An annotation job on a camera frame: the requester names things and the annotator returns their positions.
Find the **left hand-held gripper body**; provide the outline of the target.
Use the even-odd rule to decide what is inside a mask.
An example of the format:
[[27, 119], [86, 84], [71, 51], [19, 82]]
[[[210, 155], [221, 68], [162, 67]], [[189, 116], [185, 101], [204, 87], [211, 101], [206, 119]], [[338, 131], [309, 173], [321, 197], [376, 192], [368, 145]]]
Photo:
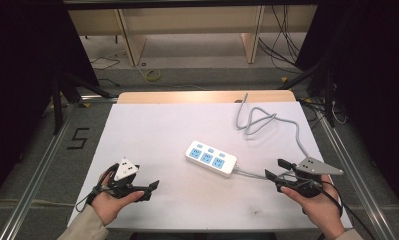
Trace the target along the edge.
[[108, 181], [108, 192], [114, 198], [123, 198], [136, 191], [147, 191], [147, 187], [134, 186], [132, 184], [139, 170], [138, 165], [134, 165], [126, 158], [111, 167], [112, 174]]

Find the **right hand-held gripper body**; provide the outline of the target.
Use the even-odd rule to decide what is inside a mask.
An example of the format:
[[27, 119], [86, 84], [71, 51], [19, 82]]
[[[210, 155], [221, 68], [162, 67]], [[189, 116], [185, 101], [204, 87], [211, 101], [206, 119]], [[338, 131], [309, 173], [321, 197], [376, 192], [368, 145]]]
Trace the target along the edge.
[[292, 177], [285, 174], [279, 175], [280, 181], [275, 183], [277, 190], [281, 191], [282, 187], [288, 187], [306, 198], [312, 198], [320, 194], [322, 187], [322, 175], [343, 175], [344, 171], [328, 165], [320, 160], [312, 157], [306, 157], [300, 163], [296, 164]]

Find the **person's left hand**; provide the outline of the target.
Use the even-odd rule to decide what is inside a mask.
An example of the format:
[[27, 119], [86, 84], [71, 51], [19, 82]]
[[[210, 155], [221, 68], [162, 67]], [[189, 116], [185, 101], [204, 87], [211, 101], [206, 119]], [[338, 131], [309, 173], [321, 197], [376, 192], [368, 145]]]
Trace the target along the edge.
[[117, 215], [124, 207], [136, 202], [143, 195], [143, 191], [136, 191], [123, 198], [117, 199], [108, 192], [103, 191], [94, 198], [91, 207], [101, 219], [103, 225], [107, 226], [117, 218]]

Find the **person's right hand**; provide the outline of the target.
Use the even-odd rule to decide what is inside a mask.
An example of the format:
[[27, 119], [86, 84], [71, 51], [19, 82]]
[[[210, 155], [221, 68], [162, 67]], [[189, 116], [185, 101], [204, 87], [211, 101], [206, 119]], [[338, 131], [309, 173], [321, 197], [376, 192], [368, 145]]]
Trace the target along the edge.
[[326, 240], [336, 240], [346, 232], [340, 220], [339, 208], [323, 193], [306, 198], [288, 187], [282, 187], [281, 191], [303, 208], [309, 220], [322, 231]]

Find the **white table mat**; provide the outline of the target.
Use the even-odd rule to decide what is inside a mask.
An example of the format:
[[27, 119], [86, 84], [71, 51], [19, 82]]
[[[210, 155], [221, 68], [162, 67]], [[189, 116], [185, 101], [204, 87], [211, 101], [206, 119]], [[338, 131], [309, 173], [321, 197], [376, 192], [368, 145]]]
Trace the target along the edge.
[[[197, 140], [237, 157], [223, 177], [185, 158]], [[259, 232], [310, 229], [301, 207], [265, 179], [278, 159], [321, 156], [297, 102], [116, 104], [111, 108], [80, 194], [108, 167], [127, 158], [134, 180], [159, 180], [149, 201], [125, 207], [112, 227], [144, 232]]]

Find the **white power strip blue sockets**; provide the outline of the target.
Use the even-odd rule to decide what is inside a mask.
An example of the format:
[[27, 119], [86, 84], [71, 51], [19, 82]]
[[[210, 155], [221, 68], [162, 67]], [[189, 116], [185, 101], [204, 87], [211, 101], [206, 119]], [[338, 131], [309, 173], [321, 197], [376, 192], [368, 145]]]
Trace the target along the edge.
[[185, 158], [223, 177], [230, 177], [237, 157], [199, 141], [192, 141], [185, 152]]

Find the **black metal stand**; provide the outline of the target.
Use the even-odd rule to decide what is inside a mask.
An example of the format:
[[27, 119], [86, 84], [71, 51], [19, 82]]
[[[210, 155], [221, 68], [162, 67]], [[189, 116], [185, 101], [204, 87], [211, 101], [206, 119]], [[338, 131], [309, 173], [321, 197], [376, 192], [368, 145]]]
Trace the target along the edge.
[[332, 107], [334, 100], [334, 83], [332, 80], [332, 74], [330, 68], [326, 61], [321, 60], [319, 63], [301, 73], [299, 76], [295, 77], [293, 80], [288, 81], [279, 87], [279, 90], [288, 90], [289, 88], [310, 79], [311, 82], [308, 86], [308, 94], [310, 96], [315, 96], [322, 90], [325, 91], [324, 94], [324, 116], [331, 127], [334, 127], [334, 114], [332, 113]]
[[52, 100], [55, 118], [54, 134], [60, 131], [64, 123], [61, 94], [63, 94], [69, 103], [79, 103], [81, 95], [76, 89], [77, 86], [82, 86], [106, 99], [117, 98], [117, 95], [104, 91], [98, 85], [93, 85], [72, 73], [63, 72], [56, 74], [52, 81]]

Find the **wooden table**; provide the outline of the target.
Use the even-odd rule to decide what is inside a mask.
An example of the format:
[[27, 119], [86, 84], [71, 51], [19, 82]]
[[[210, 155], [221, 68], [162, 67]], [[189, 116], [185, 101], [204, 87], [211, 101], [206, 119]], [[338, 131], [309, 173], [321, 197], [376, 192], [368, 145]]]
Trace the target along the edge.
[[249, 102], [294, 102], [289, 90], [124, 92], [118, 104], [234, 103], [248, 95]]

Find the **dark curtain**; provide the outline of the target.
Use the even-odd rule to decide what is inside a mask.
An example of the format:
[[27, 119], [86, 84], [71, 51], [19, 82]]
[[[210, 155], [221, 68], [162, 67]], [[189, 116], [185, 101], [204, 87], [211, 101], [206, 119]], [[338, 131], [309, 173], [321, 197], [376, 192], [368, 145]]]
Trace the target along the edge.
[[98, 83], [63, 0], [0, 0], [0, 188], [65, 73]]
[[316, 64], [353, 11], [330, 58], [335, 96], [399, 199], [399, 0], [313, 1], [317, 10], [297, 65]]

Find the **beige background desk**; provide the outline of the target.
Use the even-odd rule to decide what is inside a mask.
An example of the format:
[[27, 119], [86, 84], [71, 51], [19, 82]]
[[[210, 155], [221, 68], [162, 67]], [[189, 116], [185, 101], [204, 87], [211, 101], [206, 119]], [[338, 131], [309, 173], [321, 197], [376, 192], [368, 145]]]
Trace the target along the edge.
[[71, 10], [80, 36], [121, 36], [136, 66], [146, 37], [158, 34], [239, 33], [246, 61], [255, 62], [258, 35], [274, 33], [283, 20], [290, 32], [310, 29], [315, 5]]

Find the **aluminium floor rail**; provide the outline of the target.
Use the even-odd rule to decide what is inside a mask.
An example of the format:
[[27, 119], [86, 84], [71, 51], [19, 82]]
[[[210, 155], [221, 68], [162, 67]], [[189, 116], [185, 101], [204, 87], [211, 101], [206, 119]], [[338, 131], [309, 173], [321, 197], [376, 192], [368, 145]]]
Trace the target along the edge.
[[380, 179], [381, 175], [364, 153], [355, 156], [356, 151], [347, 148], [349, 143], [355, 144], [356, 141], [341, 137], [340, 130], [346, 127], [345, 124], [331, 127], [320, 105], [315, 106], [315, 114], [317, 121], [313, 128], [322, 129], [325, 133], [325, 138], [318, 137], [317, 140], [320, 144], [323, 140], [327, 141], [327, 145], [335, 152], [332, 157], [325, 154], [324, 159], [344, 170], [344, 176], [335, 177], [334, 182], [354, 228], [360, 230], [368, 240], [398, 240], [386, 215], [386, 211], [391, 210], [383, 200], [383, 197], [391, 200], [386, 182]]
[[30, 209], [41, 183], [43, 182], [50, 165], [58, 151], [63, 137], [68, 129], [68, 125], [77, 110], [77, 104], [69, 104], [64, 110], [64, 121], [60, 129], [52, 136], [52, 139], [43, 154], [36, 171], [32, 175], [28, 186], [26, 187], [22, 197], [17, 201], [12, 214], [6, 222], [4, 229], [0, 235], [0, 240], [14, 240], [19, 232], [20, 227]]

